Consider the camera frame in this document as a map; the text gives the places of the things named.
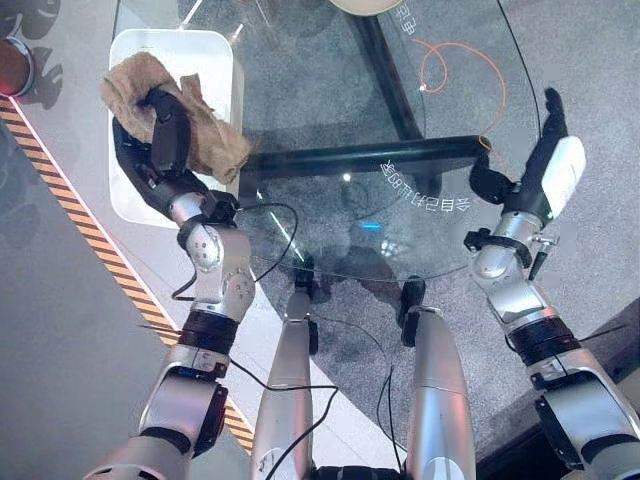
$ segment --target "yellow and black hazard stripe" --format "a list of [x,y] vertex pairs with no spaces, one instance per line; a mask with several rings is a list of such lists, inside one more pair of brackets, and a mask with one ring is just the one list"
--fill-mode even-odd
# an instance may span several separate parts
[[[153,293],[126,262],[111,238],[87,208],[64,173],[47,153],[37,134],[28,126],[21,113],[7,99],[0,99],[0,118],[13,134],[40,178],[47,184],[69,219],[80,231],[115,282],[131,299],[165,345],[178,340],[175,324],[169,319]],[[225,405],[225,425],[240,446],[251,455],[253,430],[236,404],[229,398]]]

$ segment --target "gray carpet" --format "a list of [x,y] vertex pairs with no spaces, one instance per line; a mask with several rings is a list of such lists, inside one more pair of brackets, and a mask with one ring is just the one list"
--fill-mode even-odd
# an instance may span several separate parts
[[[450,40],[474,45],[503,70],[509,107],[505,118],[488,136],[507,159],[507,173],[516,178],[534,142],[535,124],[524,72],[496,4],[477,1],[463,7],[434,1],[421,4],[422,11],[419,2],[407,4],[421,22],[416,35],[424,35],[431,42]],[[228,29],[228,24],[233,24],[228,15],[237,15],[242,9],[234,4],[228,8],[216,6],[215,2],[210,5],[209,10],[202,10],[201,16],[194,18],[196,27]],[[505,2],[505,7],[539,98],[543,98],[542,91],[548,85],[559,89],[565,100],[569,129],[583,139],[587,150],[588,168],[583,182],[564,215],[551,226],[552,231],[561,234],[561,246],[539,277],[576,335],[585,336],[637,298],[640,285],[635,193],[638,154],[632,146],[640,135],[629,107],[637,103],[638,90],[629,88],[629,80],[634,78],[638,59],[634,53],[617,60],[609,54],[627,51],[633,43],[637,33],[632,19],[638,18],[640,10],[637,3],[612,5],[605,1]],[[249,20],[253,28],[236,46],[246,75],[245,130],[259,150],[393,139],[388,114],[373,86],[371,72],[357,53],[344,15],[325,2],[312,1],[275,10],[277,15],[272,22],[279,28],[273,34],[277,41],[262,47],[252,43],[262,32],[259,20]],[[250,15],[246,9],[242,12]],[[415,93],[415,72],[422,54],[411,50],[413,46],[407,46],[406,38],[401,40],[394,21],[393,13],[381,17],[425,135],[481,131],[487,118],[491,118],[487,112],[496,108],[499,90],[495,74],[463,52],[443,51],[450,83],[440,95],[425,98],[422,110],[422,101],[411,93]],[[597,59],[598,68],[594,70],[587,58]],[[437,84],[437,71],[434,75]],[[625,172],[624,181],[620,172]],[[373,207],[393,203],[389,202],[393,194],[384,190],[384,182],[376,184],[376,179],[369,178],[371,175],[364,175],[360,183],[366,187],[368,197],[375,199],[371,202]],[[453,188],[459,188],[464,172],[451,176],[451,181]],[[439,223],[435,217],[407,213],[405,205],[392,205],[384,215],[374,217],[392,235],[396,234],[399,241],[395,243],[406,247],[389,258],[372,247],[380,245],[381,238],[371,238],[358,230],[358,222],[354,221],[358,213],[366,213],[372,205],[354,202],[357,192],[350,193],[347,200],[340,197],[345,188],[340,186],[339,178],[264,181],[260,188],[269,200],[285,201],[300,209],[299,246],[311,253],[319,271],[391,280],[318,277],[314,308],[327,319],[356,323],[379,339],[396,365],[394,420],[399,438],[404,441],[412,352],[402,348],[395,326],[400,284],[393,279],[408,273],[435,275],[463,266],[466,254],[461,246],[462,231],[467,226],[492,226],[498,219],[498,210],[469,210],[471,215],[458,215],[451,226]],[[353,187],[348,188],[348,193],[353,192]],[[354,203],[360,208],[355,214]],[[280,218],[290,228],[287,214]],[[404,232],[394,230],[396,221],[404,226]],[[258,230],[251,235],[258,245],[256,253],[266,252],[263,256],[275,258],[284,246],[282,236],[273,225],[269,230],[268,221],[260,225],[262,236]],[[426,234],[422,229],[425,225],[430,227]],[[616,241],[608,234],[612,225]],[[256,261],[257,270],[267,265],[268,262]],[[291,271],[283,268],[274,272],[263,286],[282,312],[290,293]],[[442,308],[454,331],[469,383],[478,457],[482,458],[536,421],[533,411],[523,407],[529,405],[532,395],[524,367],[504,345],[482,294],[464,270],[429,281],[425,303]],[[376,345],[353,327],[320,318],[319,329],[321,348],[316,362],[374,419],[387,369],[384,358]],[[600,352],[601,358],[606,359],[616,353],[618,346],[605,342],[602,348],[605,351]]]

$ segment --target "round object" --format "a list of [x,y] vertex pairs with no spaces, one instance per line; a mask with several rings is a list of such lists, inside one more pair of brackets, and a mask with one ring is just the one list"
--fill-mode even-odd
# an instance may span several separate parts
[[400,4],[402,0],[331,0],[336,7],[351,15],[378,15]]
[[6,37],[4,39],[11,47],[17,51],[18,55],[7,51],[8,57],[5,59],[9,62],[8,65],[5,65],[6,68],[14,69],[14,72],[21,72],[20,78],[14,78],[14,76],[10,76],[7,78],[8,85],[13,86],[13,91],[0,93],[0,97],[19,97],[27,93],[27,91],[31,88],[34,79],[35,72],[35,61],[33,56],[31,55],[31,51],[24,44],[24,42],[16,37]]

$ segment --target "orange cable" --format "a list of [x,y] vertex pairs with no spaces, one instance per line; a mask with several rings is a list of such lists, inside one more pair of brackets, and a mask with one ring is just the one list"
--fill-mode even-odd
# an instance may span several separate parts
[[[444,57],[439,51],[443,47],[458,47],[458,48],[463,48],[471,53],[474,53],[475,55],[478,55],[480,58],[482,58],[485,62],[487,62],[489,66],[493,69],[493,71],[496,72],[496,75],[500,80],[500,86],[502,87],[502,105],[500,107],[500,110],[494,117],[494,119],[489,124],[489,126],[480,135],[478,135],[478,142],[480,143],[480,145],[486,148],[488,152],[493,152],[496,156],[496,159],[501,164],[501,168],[505,169],[506,162],[504,161],[504,158],[502,157],[502,155],[495,148],[485,143],[482,138],[484,135],[489,133],[498,124],[498,122],[502,119],[502,117],[507,111],[507,83],[504,80],[504,76],[502,75],[500,68],[498,68],[496,63],[488,55],[465,43],[443,42],[443,43],[438,43],[437,45],[431,45],[425,42],[424,40],[420,40],[417,38],[414,39],[413,41],[428,49],[427,54],[424,56],[424,59],[422,60],[422,64],[420,66],[420,90],[425,93],[429,93],[429,94],[438,93],[447,84],[447,80],[449,78],[449,70],[447,68],[447,62],[445,62]],[[435,88],[429,88],[425,80],[425,69],[427,66],[427,62],[429,61],[429,57],[431,56],[432,53],[435,53],[436,56],[438,57],[438,60],[440,61],[440,65],[442,65],[442,72],[443,72],[442,81],[440,82],[440,85],[438,85]]]

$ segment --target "wire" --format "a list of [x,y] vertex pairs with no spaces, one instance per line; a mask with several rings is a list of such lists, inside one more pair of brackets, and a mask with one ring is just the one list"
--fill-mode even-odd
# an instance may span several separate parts
[[[388,12],[386,14],[389,18],[391,18],[391,13]],[[396,35],[398,38],[402,38],[403,33],[400,33],[400,28],[398,27],[396,22],[391,22],[391,25],[393,25],[393,29],[396,31]],[[405,55],[405,57],[407,58],[407,62],[409,62],[409,64],[411,64],[411,56],[409,55],[409,49],[405,46],[404,42],[400,42],[400,45],[402,46],[402,51]],[[420,102],[422,103],[422,133],[424,136],[426,136],[426,132],[427,132],[427,107],[424,103],[424,96],[420,95]]]
[[[422,45],[427,49],[427,53],[422,59],[422,64],[420,66],[420,90],[425,93],[429,93],[429,94],[438,93],[447,85],[447,79],[449,78],[449,69],[447,67],[447,62],[444,60],[444,57],[440,53],[440,49],[444,47],[456,47],[456,48],[462,48],[464,50],[467,50],[479,56],[480,58],[482,58],[485,62],[487,62],[487,64],[489,64],[489,66],[496,73],[496,75],[498,76],[498,80],[500,81],[500,87],[502,88],[502,103],[500,105],[500,110],[495,115],[495,117],[493,118],[489,126],[487,126],[487,128],[480,135],[478,135],[478,143],[480,143],[480,145],[482,145],[488,152],[493,152],[495,154],[496,158],[501,163],[501,168],[504,170],[506,166],[504,158],[495,148],[493,148],[491,145],[486,143],[483,138],[484,135],[489,133],[498,124],[498,122],[502,119],[505,112],[507,111],[507,83],[505,82],[504,75],[502,74],[502,72],[500,71],[496,63],[491,59],[491,57],[481,52],[477,48],[474,48],[471,45],[467,45],[466,43],[442,42],[436,45],[431,45],[430,43],[427,43],[424,40],[420,40],[418,38],[415,38],[413,41],[419,45]],[[431,56],[432,53],[434,53],[436,57],[438,57],[438,60],[440,61],[440,65],[442,66],[442,75],[443,75],[440,85],[434,88],[430,88],[427,85],[427,82],[425,80],[425,68],[427,66],[427,62],[429,61],[429,57]]]
[[229,363],[234,367],[242,370],[244,373],[249,375],[257,384],[259,384],[265,390],[269,390],[270,392],[292,392],[295,390],[339,390],[335,385],[303,385],[299,387],[270,387],[262,380],[260,380],[255,373],[251,372],[247,367],[243,367],[238,362],[236,362],[233,358],[229,359]]
[[175,292],[171,294],[172,300],[177,300],[179,302],[193,302],[195,300],[194,297],[180,297],[179,295],[184,292],[187,288],[191,287],[194,283],[196,283],[196,278],[198,277],[198,272],[195,267],[193,268],[193,275],[191,278],[185,283],[183,286],[178,288]]
[[[268,258],[265,257],[260,257],[258,255],[252,255],[253,258],[258,258],[260,260],[269,260]],[[433,276],[429,276],[429,277],[417,277],[417,278],[394,278],[391,280],[386,280],[386,279],[380,279],[380,278],[375,278],[375,277],[365,277],[363,275],[360,276],[354,276],[354,275],[347,275],[345,273],[333,273],[333,272],[329,272],[329,271],[322,271],[319,270],[320,267],[314,267],[314,268],[304,268],[303,266],[300,265],[287,265],[286,263],[282,264],[283,268],[289,268],[292,270],[307,270],[307,271],[314,271],[316,274],[318,275],[327,275],[327,276],[331,276],[331,277],[338,277],[338,278],[345,278],[345,279],[349,279],[349,280],[363,280],[363,281],[367,281],[367,282],[377,282],[377,283],[393,283],[393,284],[397,284],[398,282],[421,282],[423,280],[433,280],[436,278],[440,278],[440,277],[444,277],[446,275],[451,275],[453,273],[456,272],[461,272],[462,270],[466,270],[468,267],[467,265],[463,265],[461,267],[458,268],[454,268],[453,270],[450,270],[448,272],[444,272],[444,273],[439,273],[438,275],[433,275]]]
[[229,359],[229,362],[232,365],[234,365],[235,367],[237,367],[240,370],[242,370],[247,375],[249,375],[262,388],[264,388],[266,390],[269,390],[271,392],[289,392],[289,391],[292,391],[292,390],[319,390],[319,389],[332,389],[333,390],[333,393],[329,397],[329,401],[327,402],[327,406],[325,407],[324,413],[322,414],[322,416],[316,422],[314,422],[308,429],[306,429],[304,432],[302,432],[302,434],[300,434],[300,436],[298,438],[296,438],[291,443],[291,445],[289,445],[286,448],[286,450],[282,453],[282,455],[280,455],[280,457],[278,458],[276,463],[273,464],[273,467],[271,467],[271,470],[269,471],[269,474],[265,477],[265,480],[270,480],[273,477],[273,475],[276,473],[276,470],[278,469],[280,464],[284,461],[285,458],[287,458],[287,455],[289,455],[293,451],[293,449],[296,448],[296,446],[298,446],[298,444],[300,442],[302,442],[302,440],[304,440],[307,436],[309,436],[311,434],[311,432],[313,432],[316,428],[318,428],[320,426],[320,424],[322,424],[322,422],[325,421],[325,419],[327,418],[327,415],[329,415],[329,410],[331,409],[331,404],[333,403],[333,399],[338,394],[340,389],[335,385],[307,385],[307,386],[299,386],[299,387],[270,387],[269,385],[265,384],[262,380],[260,380],[257,376],[255,376],[253,373],[251,373],[249,371],[249,369],[243,367],[242,365],[240,365],[235,360]]
[[[341,323],[341,324],[347,325],[349,327],[357,328],[362,333],[364,333],[367,337],[369,337],[371,339],[371,341],[373,341],[373,343],[376,344],[376,347],[378,347],[378,350],[380,350],[380,353],[382,353],[382,356],[384,357],[385,362],[390,366],[390,368],[393,367],[393,364],[391,364],[391,362],[389,361],[389,358],[387,357],[387,354],[384,351],[384,348],[382,348],[382,345],[381,345],[380,341],[376,337],[374,337],[373,334],[371,332],[369,332],[367,329],[365,329],[365,328],[363,328],[360,325],[357,325],[355,323],[346,322],[344,320],[336,320],[334,318],[327,318],[327,317],[325,317],[323,315],[320,315],[319,313],[316,313],[316,312],[312,312],[312,314],[315,315],[318,318],[321,318],[324,321],[327,321],[327,322]],[[382,396],[384,395],[384,388],[386,387],[387,383],[389,383],[389,376],[385,377],[385,381],[382,384],[382,388],[380,389],[380,396],[378,397],[378,404],[376,406],[376,421],[378,423],[378,428],[380,428],[380,430],[382,430],[382,433],[384,433],[384,436],[387,437],[389,439],[389,441],[393,442],[394,450],[396,448],[400,448],[401,450],[406,452],[407,449],[394,440],[395,434],[394,435],[389,435],[387,433],[387,431],[384,429],[384,427],[382,426],[382,422],[380,421],[380,403],[382,402]]]
[[165,332],[165,333],[171,333],[175,335],[182,334],[181,330],[174,330],[173,328],[170,328],[170,327],[157,327],[155,325],[137,325],[137,326],[140,328],[147,328],[149,330],[153,330],[154,332]]
[[336,319],[333,319],[333,318],[327,318],[324,315],[320,315],[319,313],[316,313],[316,312],[312,312],[312,314],[315,315],[318,318],[321,318],[322,320],[324,320],[326,322],[341,323],[341,324],[347,325],[349,327],[357,328],[362,333],[364,333],[367,337],[369,337],[373,343],[376,344],[376,347],[378,347],[378,350],[380,350],[380,353],[382,353],[382,356],[384,357],[385,362],[387,364],[390,363],[389,362],[389,358],[387,357],[387,354],[384,351],[384,348],[382,348],[382,345],[380,344],[380,341],[376,337],[374,337],[373,334],[371,332],[369,332],[369,330],[367,330],[366,328],[361,327],[360,325],[358,325],[356,323],[346,322],[344,320],[336,320]]
[[518,52],[518,56],[520,57],[520,62],[522,63],[522,68],[524,68],[524,73],[527,76],[527,82],[529,83],[529,88],[531,89],[531,96],[533,97],[533,104],[536,108],[536,124],[538,127],[538,140],[542,137],[542,123],[540,121],[540,107],[538,106],[538,97],[536,97],[536,91],[533,88],[533,82],[531,81],[531,75],[529,75],[529,69],[527,68],[527,64],[524,61],[524,57],[522,56],[522,51],[520,51],[520,45],[516,40],[516,36],[513,33],[513,29],[511,28],[511,22],[509,22],[509,17],[507,17],[504,8],[502,7],[502,3],[500,0],[496,0],[498,2],[498,7],[500,8],[500,12],[502,13],[502,17],[504,18],[505,23],[507,24],[507,28],[509,29],[509,33],[511,34],[511,39],[513,40],[513,44],[516,47],[516,51]]
[[269,208],[269,207],[282,207],[282,208],[288,209],[293,214],[293,218],[294,218],[293,231],[289,236],[289,243],[287,243],[287,246],[282,252],[282,255],[280,255],[278,260],[276,260],[276,262],[273,265],[271,265],[262,275],[260,275],[255,279],[255,283],[258,283],[260,280],[266,277],[269,273],[271,273],[278,265],[280,265],[280,263],[282,263],[282,261],[284,260],[284,257],[287,256],[287,253],[291,248],[291,244],[293,243],[293,239],[295,238],[296,233],[298,232],[298,212],[296,212],[295,208],[293,208],[291,205],[287,205],[286,203],[281,203],[281,202],[258,203],[256,205],[241,207],[238,209],[238,212],[247,211],[247,210],[256,210],[259,208]]
[[396,434],[393,431],[393,413],[391,411],[391,375],[393,375],[393,365],[389,369],[389,383],[387,384],[387,403],[389,405],[389,430],[391,430],[391,442],[393,443],[393,453],[396,455],[398,462],[398,471],[402,473],[402,462],[398,454],[398,445],[396,444]]
[[368,217],[373,217],[374,215],[377,215],[378,213],[381,213],[383,211],[385,211],[387,208],[393,207],[396,203],[398,203],[398,201],[402,198],[402,196],[397,196],[395,200],[393,200],[392,202],[389,202],[386,205],[383,205],[382,207],[379,207],[365,215],[360,215],[358,217],[356,217],[354,220],[355,221],[359,221],[359,220],[364,220],[365,218]]
[[629,326],[628,323],[623,323],[622,325],[618,325],[616,327],[611,327],[608,330],[605,330],[603,332],[594,333],[593,335],[589,335],[588,337],[582,338],[582,339],[580,339],[578,341],[580,343],[588,342],[589,340],[593,340],[594,338],[602,337],[603,335],[608,335],[609,333],[613,333],[613,332],[615,332],[617,330],[621,330],[621,329],[626,328],[628,326]]

